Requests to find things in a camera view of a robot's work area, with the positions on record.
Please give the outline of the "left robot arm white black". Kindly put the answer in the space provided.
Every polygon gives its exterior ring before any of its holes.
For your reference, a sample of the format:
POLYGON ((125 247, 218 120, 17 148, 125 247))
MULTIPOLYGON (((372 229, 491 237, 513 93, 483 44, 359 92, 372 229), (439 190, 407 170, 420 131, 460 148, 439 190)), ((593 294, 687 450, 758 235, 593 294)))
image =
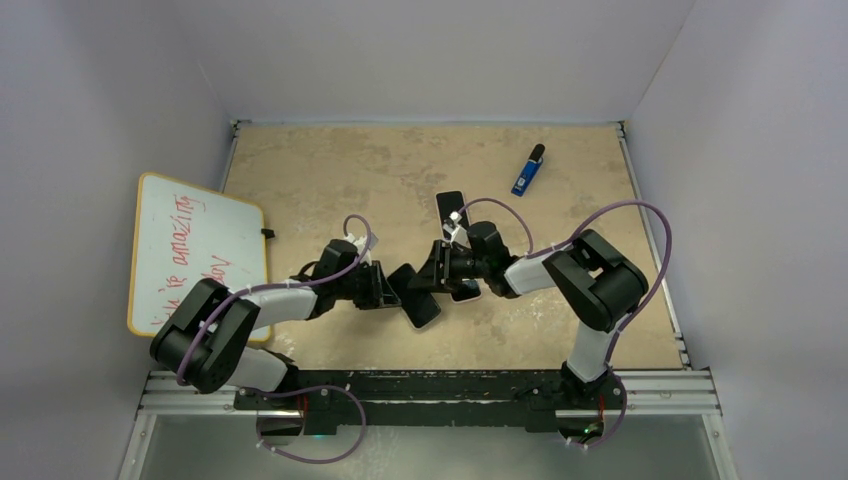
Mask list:
POLYGON ((284 409, 297 399, 298 382, 287 375, 296 368, 282 354, 250 346, 251 335, 281 322, 313 320, 339 301, 363 311, 402 304, 363 239, 333 239, 311 274, 239 295, 214 279, 198 281, 154 336, 150 355, 201 394, 225 385, 259 390, 272 408, 284 409))

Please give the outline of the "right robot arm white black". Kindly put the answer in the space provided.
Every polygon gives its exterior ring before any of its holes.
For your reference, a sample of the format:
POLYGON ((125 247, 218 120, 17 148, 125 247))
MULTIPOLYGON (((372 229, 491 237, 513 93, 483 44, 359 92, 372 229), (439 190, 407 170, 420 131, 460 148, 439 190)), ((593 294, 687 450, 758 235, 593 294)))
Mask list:
POLYGON ((508 299, 557 288, 579 320, 575 345, 563 364, 561 392, 576 407, 596 399, 599 380, 609 369, 607 354, 614 332, 649 293, 642 271, 591 229, 565 248, 534 258, 513 255, 489 221, 460 228, 458 236, 466 242, 453 238, 433 242, 409 287, 451 293, 474 279, 508 299))

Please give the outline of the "black phone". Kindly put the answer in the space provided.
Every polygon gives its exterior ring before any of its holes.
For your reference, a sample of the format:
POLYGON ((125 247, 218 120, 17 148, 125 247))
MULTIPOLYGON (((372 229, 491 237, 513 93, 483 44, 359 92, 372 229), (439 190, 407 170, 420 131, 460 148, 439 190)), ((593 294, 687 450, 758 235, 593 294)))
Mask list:
POLYGON ((450 293, 451 300, 454 303, 466 303, 480 298, 482 291, 476 280, 465 280, 457 286, 456 290, 450 293))

